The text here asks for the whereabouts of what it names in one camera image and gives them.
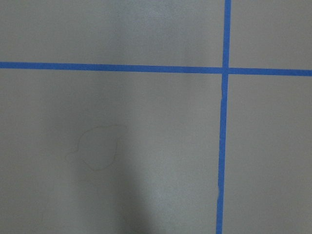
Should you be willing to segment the brown paper table cover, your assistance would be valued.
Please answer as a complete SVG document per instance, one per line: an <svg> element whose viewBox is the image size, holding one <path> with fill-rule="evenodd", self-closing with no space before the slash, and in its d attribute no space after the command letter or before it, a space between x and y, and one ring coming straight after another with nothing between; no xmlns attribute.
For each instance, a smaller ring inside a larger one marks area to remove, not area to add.
<svg viewBox="0 0 312 234"><path fill-rule="evenodd" d="M309 234L309 0L3 0L3 234Z"/></svg>

